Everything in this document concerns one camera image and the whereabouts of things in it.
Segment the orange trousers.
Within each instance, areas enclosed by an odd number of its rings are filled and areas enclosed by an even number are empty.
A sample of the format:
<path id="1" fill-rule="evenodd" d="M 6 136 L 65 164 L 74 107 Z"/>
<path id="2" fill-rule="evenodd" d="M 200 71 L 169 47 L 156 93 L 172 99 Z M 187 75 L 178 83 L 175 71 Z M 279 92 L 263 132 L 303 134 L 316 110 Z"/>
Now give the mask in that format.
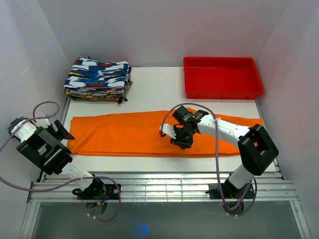
<path id="1" fill-rule="evenodd" d="M 169 137 L 160 137 L 164 121 L 176 124 L 166 111 L 109 114 L 92 117 L 74 117 L 70 133 L 74 140 L 67 148 L 76 155 L 127 157 L 214 157 L 215 136 L 194 135 L 189 149 L 170 143 Z"/>

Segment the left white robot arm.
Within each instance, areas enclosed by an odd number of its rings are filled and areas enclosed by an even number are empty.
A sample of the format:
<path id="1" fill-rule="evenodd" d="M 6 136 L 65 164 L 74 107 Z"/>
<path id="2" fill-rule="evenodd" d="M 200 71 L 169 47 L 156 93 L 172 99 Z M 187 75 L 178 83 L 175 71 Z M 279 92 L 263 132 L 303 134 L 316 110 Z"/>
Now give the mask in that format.
<path id="1" fill-rule="evenodd" d="M 106 193 L 106 187 L 100 179 L 80 169 L 71 157 L 72 152 L 61 143 L 62 140 L 74 140 L 56 120 L 51 124 L 48 119 L 28 122 L 27 118 L 16 118 L 8 127 L 9 134 L 20 141 L 17 151 L 48 175 L 62 174 L 75 181 L 77 188 L 72 191 L 78 199 L 100 199 Z"/>

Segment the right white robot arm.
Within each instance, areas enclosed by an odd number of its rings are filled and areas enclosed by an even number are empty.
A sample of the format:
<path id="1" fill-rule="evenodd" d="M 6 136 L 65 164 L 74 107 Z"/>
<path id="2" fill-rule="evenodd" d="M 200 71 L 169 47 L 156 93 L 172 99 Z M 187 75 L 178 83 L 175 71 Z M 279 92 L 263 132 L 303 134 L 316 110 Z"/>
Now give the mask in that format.
<path id="1" fill-rule="evenodd" d="M 181 149 L 191 148 L 193 136 L 198 134 L 214 136 L 239 150 L 240 166 L 211 193 L 220 193 L 227 198 L 240 198 L 252 192 L 251 181 L 264 173 L 269 165 L 278 157 L 279 150 L 266 129 L 260 125 L 241 126 L 219 119 L 211 110 L 191 112 L 184 104 L 170 110 L 176 125 L 163 122 L 160 126 L 161 136 L 168 135 L 171 144 Z"/>

